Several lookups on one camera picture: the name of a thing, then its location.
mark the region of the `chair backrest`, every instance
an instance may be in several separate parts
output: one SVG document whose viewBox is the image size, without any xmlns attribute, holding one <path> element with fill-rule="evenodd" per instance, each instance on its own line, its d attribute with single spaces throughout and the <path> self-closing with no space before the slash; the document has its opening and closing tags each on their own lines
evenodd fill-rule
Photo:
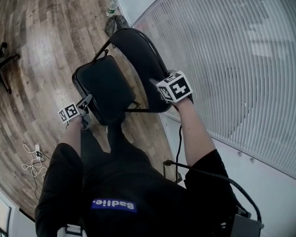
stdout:
<svg viewBox="0 0 296 237">
<path fill-rule="evenodd" d="M 164 112 L 171 107 L 161 98 L 156 86 L 150 81 L 162 81 L 169 73 L 151 40 L 139 30 L 122 28 L 110 40 L 130 61 L 137 71 L 148 100 L 149 112 Z"/>
</svg>

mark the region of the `black pants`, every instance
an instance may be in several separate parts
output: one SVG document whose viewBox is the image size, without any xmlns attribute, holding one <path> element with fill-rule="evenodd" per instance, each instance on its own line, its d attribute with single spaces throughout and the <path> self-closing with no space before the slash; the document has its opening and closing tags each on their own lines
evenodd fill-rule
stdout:
<svg viewBox="0 0 296 237">
<path fill-rule="evenodd" d="M 92 176 L 92 173 L 107 164 L 116 163 L 121 159 L 131 165 L 140 163 L 151 166 L 146 153 L 132 145 L 124 136 L 121 125 L 108 127 L 108 142 L 111 148 L 110 153 L 102 150 L 97 139 L 90 130 L 81 131 L 81 159 L 84 165 L 84 176 Z"/>
</svg>

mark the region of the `white cube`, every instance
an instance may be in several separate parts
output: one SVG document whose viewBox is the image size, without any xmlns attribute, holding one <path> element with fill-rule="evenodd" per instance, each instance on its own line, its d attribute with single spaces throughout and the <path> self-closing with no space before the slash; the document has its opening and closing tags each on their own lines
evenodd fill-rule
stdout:
<svg viewBox="0 0 296 237">
<path fill-rule="evenodd" d="M 178 71 L 156 84 L 163 99 L 176 103 L 192 93 L 192 88 L 182 71 Z"/>
</svg>

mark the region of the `trash bag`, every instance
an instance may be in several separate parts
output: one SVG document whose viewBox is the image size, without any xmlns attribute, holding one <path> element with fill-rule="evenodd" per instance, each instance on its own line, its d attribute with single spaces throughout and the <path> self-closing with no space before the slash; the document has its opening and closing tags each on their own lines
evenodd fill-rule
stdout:
<svg viewBox="0 0 296 237">
<path fill-rule="evenodd" d="M 112 16 L 105 25 L 105 33 L 110 38 L 116 31 L 121 28 L 129 27 L 128 22 L 124 16 Z"/>
</svg>

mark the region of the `person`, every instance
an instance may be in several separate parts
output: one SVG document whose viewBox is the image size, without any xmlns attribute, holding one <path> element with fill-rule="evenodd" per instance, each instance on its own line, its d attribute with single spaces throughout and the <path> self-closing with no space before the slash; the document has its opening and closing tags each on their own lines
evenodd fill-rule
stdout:
<svg viewBox="0 0 296 237">
<path fill-rule="evenodd" d="M 193 103 L 180 113 L 187 164 L 228 176 Z M 55 237 L 78 223 L 92 236 L 213 236 L 240 205 L 229 183 L 190 170 L 186 189 L 155 170 L 147 155 L 128 142 L 118 121 L 108 126 L 105 153 L 81 117 L 71 120 L 57 145 L 35 211 L 38 237 Z"/>
</svg>

